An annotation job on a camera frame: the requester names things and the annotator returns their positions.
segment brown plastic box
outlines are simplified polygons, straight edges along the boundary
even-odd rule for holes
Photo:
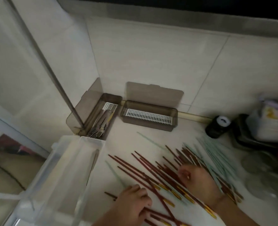
[[[163,124],[155,121],[147,121],[140,118],[127,117],[127,109],[135,109],[143,112],[155,113],[172,117],[172,125]],[[171,132],[178,125],[178,110],[175,108],[169,108],[159,105],[152,105],[142,102],[126,101],[121,110],[120,116],[125,123],[140,125],[149,128],[160,129]]]

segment metal rod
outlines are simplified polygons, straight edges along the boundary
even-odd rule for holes
[[[55,87],[57,88],[59,93],[61,94],[62,98],[64,99],[67,106],[69,107],[69,109],[73,113],[77,122],[81,125],[81,128],[84,128],[84,122],[81,120],[80,116],[78,115],[77,111],[75,110],[74,106],[72,105],[70,99],[68,98],[68,96],[67,96],[66,92],[64,91],[62,85],[58,81],[58,79],[57,79],[56,75],[54,74],[53,70],[51,69],[49,63],[47,62],[45,56],[43,55],[41,49],[39,48],[37,42],[33,38],[31,32],[29,31],[29,29],[26,26],[24,20],[22,19],[21,15],[19,14],[15,4],[13,3],[12,0],[6,0],[6,1],[8,2],[9,6],[11,7],[11,10],[13,11],[18,23],[20,24],[21,29],[23,30],[24,34],[29,39],[31,45],[33,46],[34,50],[36,51],[38,58],[40,59],[43,66],[45,67],[45,69],[47,71],[47,74],[50,77],[51,81],[53,82],[53,84],[55,85]]]

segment stainless steel edge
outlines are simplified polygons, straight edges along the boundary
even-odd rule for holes
[[[29,39],[29,41],[30,41],[34,51],[37,53],[38,59],[41,61],[42,65],[45,67],[46,72],[47,72],[48,76],[50,77],[51,81],[53,82],[53,84],[55,85],[55,87],[57,88],[59,93],[61,94],[62,98],[64,99],[64,101],[66,102],[67,106],[69,107],[69,109],[71,110],[73,115],[75,116],[75,118],[78,121],[78,123],[81,125],[82,128],[84,128],[83,121],[81,120],[80,116],[76,112],[76,110],[75,110],[74,106],[72,105],[69,97],[67,96],[67,94],[64,91],[62,85],[58,81],[55,73],[53,72],[52,68],[50,67],[49,63],[47,62],[45,56],[43,55],[43,53],[42,53],[41,49],[39,48],[37,42],[33,38],[32,34],[29,31],[28,27],[26,26],[24,20],[20,16],[20,14],[19,14],[15,4],[13,3],[12,0],[6,0],[6,1],[9,4],[9,7],[11,8],[11,10],[13,11],[14,16],[15,16],[17,22],[19,23],[19,26],[21,27],[23,33]]]
[[[278,38],[278,20],[202,13],[154,7],[58,0],[61,7],[84,17],[108,17],[217,32]]]

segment forearm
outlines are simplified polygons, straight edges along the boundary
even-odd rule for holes
[[[259,226],[227,196],[214,206],[214,211],[220,216],[226,226]]]

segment black canister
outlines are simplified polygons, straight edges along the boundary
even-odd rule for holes
[[[219,138],[223,133],[227,132],[230,127],[230,120],[224,116],[216,116],[206,127],[206,134],[214,139]]]

